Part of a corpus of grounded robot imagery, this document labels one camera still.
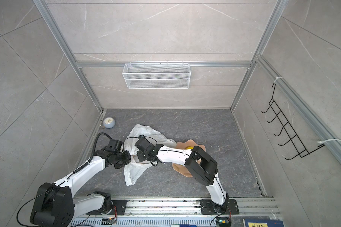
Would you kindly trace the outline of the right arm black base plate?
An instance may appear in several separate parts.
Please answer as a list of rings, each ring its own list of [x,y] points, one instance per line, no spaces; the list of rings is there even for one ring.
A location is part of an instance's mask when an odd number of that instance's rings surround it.
[[[223,205],[218,205],[211,200],[200,200],[200,206],[203,215],[240,214],[236,200],[227,199]]]

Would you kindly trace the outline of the white plastic bag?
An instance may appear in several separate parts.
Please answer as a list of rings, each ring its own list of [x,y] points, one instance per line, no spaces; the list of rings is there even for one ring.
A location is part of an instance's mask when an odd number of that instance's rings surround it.
[[[173,139],[168,139],[150,126],[136,124],[124,142],[125,151],[128,151],[131,155],[131,162],[124,168],[124,176],[127,186],[134,185],[145,170],[152,167],[149,161],[140,162],[137,158],[138,148],[135,147],[135,143],[138,141],[138,136],[140,135],[146,136],[153,145],[156,144],[154,141],[156,140],[158,144],[163,144],[170,148],[176,147],[176,142]]]

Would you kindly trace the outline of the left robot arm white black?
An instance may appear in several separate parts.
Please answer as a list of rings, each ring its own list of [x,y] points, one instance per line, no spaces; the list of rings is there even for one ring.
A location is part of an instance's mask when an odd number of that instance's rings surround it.
[[[76,193],[97,173],[113,165],[120,169],[131,161],[123,142],[110,139],[107,146],[93,150],[82,166],[54,183],[44,183],[38,189],[30,215],[30,223],[42,227],[67,227],[78,216],[98,212],[109,214],[115,210],[111,194],[95,191],[87,196]]]

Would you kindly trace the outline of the pink shell-shaped bowl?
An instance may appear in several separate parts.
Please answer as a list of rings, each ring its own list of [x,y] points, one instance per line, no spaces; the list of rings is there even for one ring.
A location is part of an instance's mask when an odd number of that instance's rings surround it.
[[[201,144],[197,144],[194,140],[188,140],[186,142],[177,142],[176,147],[177,149],[186,149],[187,147],[195,147],[199,146],[201,147],[204,151],[206,151],[206,147]],[[178,173],[182,174],[185,177],[192,178],[192,174],[187,170],[185,166],[179,165],[179,164],[172,164],[172,167],[175,171]]]

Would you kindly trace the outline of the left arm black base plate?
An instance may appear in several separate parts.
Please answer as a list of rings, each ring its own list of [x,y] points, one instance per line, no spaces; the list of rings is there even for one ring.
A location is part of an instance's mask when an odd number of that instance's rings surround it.
[[[124,215],[126,206],[127,200],[105,201],[99,210],[88,212],[87,215]]]

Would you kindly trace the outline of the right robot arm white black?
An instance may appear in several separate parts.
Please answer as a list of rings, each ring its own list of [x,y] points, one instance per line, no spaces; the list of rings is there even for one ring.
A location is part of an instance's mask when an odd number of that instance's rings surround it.
[[[219,180],[217,162],[200,146],[192,149],[170,148],[163,144],[153,145],[144,135],[135,143],[140,161],[170,162],[184,166],[193,178],[204,185],[211,196],[210,208],[215,213],[227,211],[229,196]]]

